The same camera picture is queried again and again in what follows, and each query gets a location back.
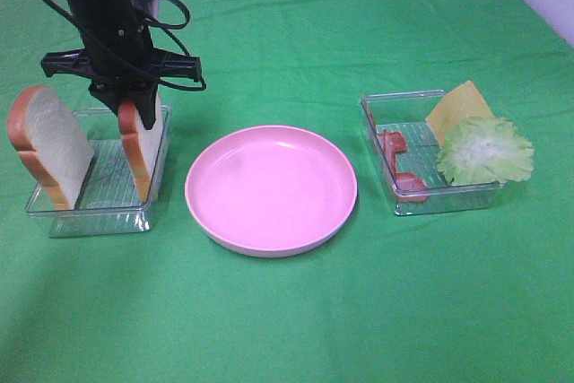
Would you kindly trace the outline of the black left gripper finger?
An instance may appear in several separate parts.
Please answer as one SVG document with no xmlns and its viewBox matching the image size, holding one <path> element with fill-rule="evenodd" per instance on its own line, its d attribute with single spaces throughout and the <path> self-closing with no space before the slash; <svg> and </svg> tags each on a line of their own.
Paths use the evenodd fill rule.
<svg viewBox="0 0 574 383">
<path fill-rule="evenodd" d="M 125 85 L 120 84 L 91 83 L 89 86 L 90 95 L 102 102 L 115 116 L 127 98 L 127 90 Z"/>
<path fill-rule="evenodd" d="M 152 81 L 139 81 L 127 87 L 126 98 L 135 109 L 146 130 L 151 130 L 156 123 L 156 97 L 158 84 Z"/>
</svg>

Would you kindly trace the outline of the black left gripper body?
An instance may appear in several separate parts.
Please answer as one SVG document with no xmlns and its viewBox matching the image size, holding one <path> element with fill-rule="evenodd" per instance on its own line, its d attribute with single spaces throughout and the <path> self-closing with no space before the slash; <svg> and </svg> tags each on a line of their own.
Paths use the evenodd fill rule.
<svg viewBox="0 0 574 383">
<path fill-rule="evenodd" d="M 134 34 L 112 29 L 110 40 L 82 25 L 76 29 L 83 47 L 48 52 L 40 61 L 47 77 L 71 74 L 107 87 L 146 82 L 179 91 L 201 90 L 200 58 L 186 50 L 178 53 L 156 48 L 144 25 Z"/>
</svg>

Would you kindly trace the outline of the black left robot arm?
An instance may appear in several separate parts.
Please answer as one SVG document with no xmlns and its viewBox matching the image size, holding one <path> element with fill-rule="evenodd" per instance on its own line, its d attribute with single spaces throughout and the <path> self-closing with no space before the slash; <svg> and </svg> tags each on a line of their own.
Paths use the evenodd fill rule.
<svg viewBox="0 0 574 383">
<path fill-rule="evenodd" d="M 87 78 L 89 92 L 113 112 L 124 100 L 135 104 L 146 129 L 156 122 L 156 93 L 168 78 L 187 78 L 192 91 L 206 83 L 201 61 L 188 52 L 156 48 L 150 29 L 162 26 L 152 15 L 157 0 L 66 0 L 83 48 L 48 53 L 40 64 L 46 76 Z"/>
</svg>

